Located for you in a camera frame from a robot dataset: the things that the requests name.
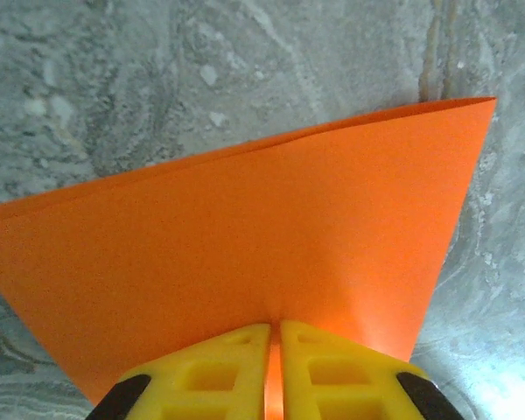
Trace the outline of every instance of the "gray marble surface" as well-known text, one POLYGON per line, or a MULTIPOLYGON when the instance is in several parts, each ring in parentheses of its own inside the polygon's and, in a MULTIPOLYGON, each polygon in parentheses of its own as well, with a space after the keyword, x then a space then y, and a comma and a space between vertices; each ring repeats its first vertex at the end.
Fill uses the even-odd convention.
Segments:
MULTIPOLYGON (((500 101, 413 361, 525 418, 525 0, 0 0, 0 202, 468 95, 500 101)), ((0 419, 89 409, 0 297, 0 419)))

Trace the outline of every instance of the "orange paper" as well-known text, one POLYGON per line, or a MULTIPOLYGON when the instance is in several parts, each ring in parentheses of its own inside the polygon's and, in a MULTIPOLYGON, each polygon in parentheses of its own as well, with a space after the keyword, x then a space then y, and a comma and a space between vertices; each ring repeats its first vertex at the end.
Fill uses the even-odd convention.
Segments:
POLYGON ((391 109, 0 205, 0 292, 94 403, 135 365, 257 322, 408 359, 494 104, 391 109))

